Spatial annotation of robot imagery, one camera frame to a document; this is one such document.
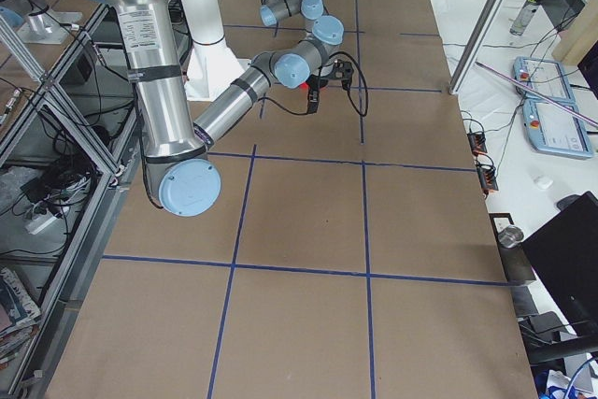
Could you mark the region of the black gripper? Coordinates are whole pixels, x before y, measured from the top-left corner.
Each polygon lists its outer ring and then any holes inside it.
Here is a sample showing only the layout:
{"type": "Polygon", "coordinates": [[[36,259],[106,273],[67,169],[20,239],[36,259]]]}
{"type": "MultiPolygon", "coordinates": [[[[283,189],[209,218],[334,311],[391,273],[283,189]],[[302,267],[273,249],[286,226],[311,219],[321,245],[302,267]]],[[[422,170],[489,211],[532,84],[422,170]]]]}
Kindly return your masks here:
{"type": "Polygon", "coordinates": [[[306,80],[307,91],[306,114],[316,114],[320,105],[320,91],[334,78],[334,65],[327,64],[315,70],[306,80]]]}

